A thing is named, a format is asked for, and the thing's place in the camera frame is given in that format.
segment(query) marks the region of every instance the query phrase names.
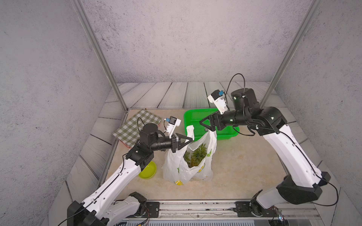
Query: pineapple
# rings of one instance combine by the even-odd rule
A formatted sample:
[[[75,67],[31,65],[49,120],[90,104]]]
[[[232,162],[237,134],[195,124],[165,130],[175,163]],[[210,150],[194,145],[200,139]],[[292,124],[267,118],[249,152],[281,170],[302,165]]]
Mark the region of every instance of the pineapple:
[[[191,167],[198,166],[200,162],[206,157],[206,147],[205,144],[201,144],[191,155]]]
[[[184,160],[187,162],[189,168],[193,166],[198,166],[200,162],[206,157],[206,145],[201,144],[196,150],[194,150],[191,154],[190,159],[190,152],[185,152]]]
[[[189,168],[190,168],[190,165],[191,165],[190,152],[185,152],[185,154],[184,154],[184,160],[186,161],[187,165],[188,165]]]

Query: white plastic bag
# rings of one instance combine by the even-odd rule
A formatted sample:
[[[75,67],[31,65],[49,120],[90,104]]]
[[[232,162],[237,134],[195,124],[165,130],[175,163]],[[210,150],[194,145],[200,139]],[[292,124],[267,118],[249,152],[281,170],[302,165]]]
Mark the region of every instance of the white plastic bag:
[[[186,127],[187,136],[194,139],[194,126],[189,125]],[[207,148],[206,157],[201,161],[198,166],[189,168],[184,160],[184,154],[187,150],[196,150],[201,144],[205,144]],[[195,180],[211,180],[213,173],[211,170],[212,155],[216,151],[216,131],[208,130],[198,141],[190,143],[172,153],[168,150],[166,154],[165,164],[163,165],[163,178],[174,182],[177,185],[184,185],[191,178]]]

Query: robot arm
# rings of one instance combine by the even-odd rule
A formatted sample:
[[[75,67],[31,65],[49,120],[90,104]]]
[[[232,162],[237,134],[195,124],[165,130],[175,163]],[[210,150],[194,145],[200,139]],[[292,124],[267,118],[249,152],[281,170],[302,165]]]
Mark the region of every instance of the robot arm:
[[[166,137],[163,132],[158,130],[156,124],[144,125],[140,131],[140,139],[125,154],[126,159],[123,160],[123,164],[116,172],[82,203],[74,201],[68,207],[67,225],[112,226],[130,215],[142,215],[146,208],[146,198],[137,192],[130,194],[125,200],[111,208],[109,206],[127,184],[151,162],[155,150],[171,149],[172,152],[176,152],[193,140],[178,133],[176,133],[176,137],[172,132],[169,137]]]
[[[207,97],[210,103],[215,104],[220,114],[224,114],[224,112],[228,110],[223,94],[224,92],[222,90],[215,90]]]
[[[256,130],[271,144],[289,171],[279,185],[255,194],[251,200],[253,214],[262,216],[265,209],[285,201],[301,204],[317,200],[322,193],[320,186],[326,185],[331,177],[308,158],[281,112],[275,107],[260,109],[252,89],[233,91],[231,97],[235,111],[225,111],[222,104],[216,105],[218,111],[202,119],[200,124],[211,131],[223,130],[229,125],[246,125],[251,132]]]
[[[168,136],[171,138],[173,131],[175,130],[176,126],[180,125],[181,120],[171,116],[170,118],[165,118],[165,121],[168,122],[166,132],[168,132]]]

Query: black cable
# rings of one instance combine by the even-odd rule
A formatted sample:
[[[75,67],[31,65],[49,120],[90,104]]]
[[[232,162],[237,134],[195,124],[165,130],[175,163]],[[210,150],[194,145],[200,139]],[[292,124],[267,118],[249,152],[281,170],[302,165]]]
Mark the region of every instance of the black cable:
[[[123,201],[124,199],[117,199],[117,200],[114,200],[114,203],[113,205],[115,205],[116,202],[120,202],[120,201]]]
[[[95,201],[97,198],[99,198],[99,196],[101,196],[101,194],[102,194],[105,190],[107,190],[107,188],[117,179],[117,177],[119,177],[119,175],[121,175],[121,173],[122,173],[122,171],[123,171],[123,168],[124,168],[124,166],[125,166],[125,159],[124,159],[124,156],[125,156],[125,155],[127,155],[127,153],[124,154],[124,155],[122,155],[123,165],[122,165],[121,171],[118,173],[118,175],[115,177],[115,179],[112,180],[112,182],[94,199],[94,201]]]
[[[138,127],[138,120],[139,120],[139,119],[142,121],[142,123],[143,123],[143,125],[144,125],[143,120],[142,120],[140,117],[138,117],[138,118],[137,118],[137,129],[138,129],[138,132],[139,132],[139,127]]]
[[[270,221],[268,221],[269,224],[274,220],[274,217],[275,217],[275,207],[273,206],[273,218]]]
[[[121,225],[126,225],[126,224],[127,224],[127,222],[120,222],[116,226],[121,226]]]
[[[240,73],[237,73],[237,74],[235,74],[233,77],[231,77],[231,79],[230,79],[230,81],[229,81],[229,85],[227,86],[227,89],[226,89],[226,93],[225,93],[225,100],[226,100],[226,104],[227,105],[229,105],[228,103],[227,103],[227,98],[226,98],[226,94],[227,94],[227,92],[228,92],[228,90],[229,90],[229,86],[230,86],[230,83],[231,83],[231,81],[232,81],[232,79],[236,76],[236,75],[241,75],[242,77],[243,77],[243,79],[244,79],[244,93],[245,93],[245,78],[244,78],[244,75],[242,75],[242,74],[240,74]]]
[[[148,214],[147,218],[146,218],[144,221],[142,221],[139,225],[144,225],[147,220],[150,221],[150,212],[149,212],[148,209],[146,209],[146,212],[147,212],[147,214]]]
[[[78,213],[80,213],[80,212],[82,212],[83,210],[85,210],[88,206],[84,207],[84,208],[83,208],[81,211],[79,211]],[[72,215],[72,216],[68,217],[67,219],[63,220],[62,222],[60,222],[60,223],[58,224],[58,226],[60,226],[64,221],[68,220],[69,218],[74,217],[74,216],[77,215],[78,213],[75,213],[74,215]]]
[[[334,206],[335,204],[338,203],[338,200],[339,200],[338,189],[337,189],[332,183],[329,183],[328,181],[326,181],[325,179],[323,179],[323,178],[321,178],[321,177],[319,177],[319,176],[317,175],[316,171],[314,170],[312,164],[309,162],[308,158],[304,155],[304,153],[302,152],[302,150],[300,150],[300,148],[295,144],[295,142],[294,142],[286,133],[284,133],[284,132],[282,132],[282,131],[279,131],[279,130],[264,128],[264,127],[259,127],[259,129],[268,129],[268,130],[272,130],[272,131],[275,131],[275,132],[280,132],[280,133],[284,134],[286,137],[288,137],[288,138],[290,139],[290,141],[295,145],[295,147],[298,148],[298,150],[300,151],[300,153],[304,156],[304,158],[306,159],[306,161],[307,161],[308,164],[310,165],[311,169],[313,170],[314,174],[315,174],[319,179],[321,179],[321,180],[327,182],[328,184],[332,185],[333,188],[336,190],[337,200],[336,200],[335,203],[333,203],[333,204],[331,204],[331,205],[323,205],[323,204],[318,204],[318,203],[315,203],[315,202],[311,202],[311,203],[313,203],[313,204],[315,204],[315,205],[319,205],[319,206]]]
[[[333,186],[333,188],[336,190],[336,193],[337,193],[337,200],[336,200],[336,202],[335,203],[333,203],[333,204],[331,204],[331,205],[323,205],[323,204],[319,204],[319,203],[315,203],[315,202],[311,202],[311,203],[313,203],[313,204],[315,204],[315,205],[319,205],[319,206],[334,206],[335,204],[337,204],[337,202],[338,202],[338,200],[339,200],[339,195],[338,195],[338,189],[333,185],[333,184],[331,184],[331,183],[329,183],[328,181],[326,181],[325,179],[323,179],[323,178],[320,178],[321,180],[324,180],[325,182],[327,182],[328,184],[330,184],[330,185],[332,185]]]
[[[255,135],[255,132],[254,131],[251,131],[253,134],[242,134],[242,133],[240,133],[239,131],[237,131],[236,129],[235,129],[235,127],[232,127],[238,134],[241,134],[241,135],[244,135],[244,136],[250,136],[250,137],[252,137],[252,136],[254,136]]]
[[[124,166],[125,166],[124,156],[125,156],[126,154],[122,155],[123,165],[122,165],[122,169],[121,169],[120,173],[119,173],[119,174],[115,177],[115,179],[112,180],[112,182],[93,200],[93,202],[89,203],[88,206],[84,207],[84,208],[83,208],[81,211],[79,211],[78,213],[80,213],[80,212],[82,212],[83,210],[85,210],[85,209],[86,209],[87,207],[89,207],[92,203],[95,203],[95,200],[96,200],[97,198],[99,198],[99,196],[100,196],[105,190],[107,190],[107,188],[108,188],[108,187],[117,179],[117,177],[122,173],[122,170],[123,170],[123,168],[124,168]],[[74,217],[74,216],[77,215],[78,213],[76,213],[76,214],[74,214],[73,216],[70,216],[70,217],[68,217],[67,219],[63,220],[60,224],[58,224],[58,226],[60,226],[64,221],[68,220],[69,218]]]

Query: green checkered tablecloth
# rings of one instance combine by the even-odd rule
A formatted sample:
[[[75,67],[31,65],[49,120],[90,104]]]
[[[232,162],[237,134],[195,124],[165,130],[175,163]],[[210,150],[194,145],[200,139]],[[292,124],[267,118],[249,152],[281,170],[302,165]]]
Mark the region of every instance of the green checkered tablecloth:
[[[159,125],[161,122],[160,117],[143,109],[135,114],[132,118],[127,120],[113,133],[113,135],[129,148],[133,147],[137,139],[139,139],[139,132],[137,128],[138,118],[141,118],[145,124],[155,123],[156,125]],[[139,130],[143,128],[143,123],[141,120],[139,120],[138,126]]]

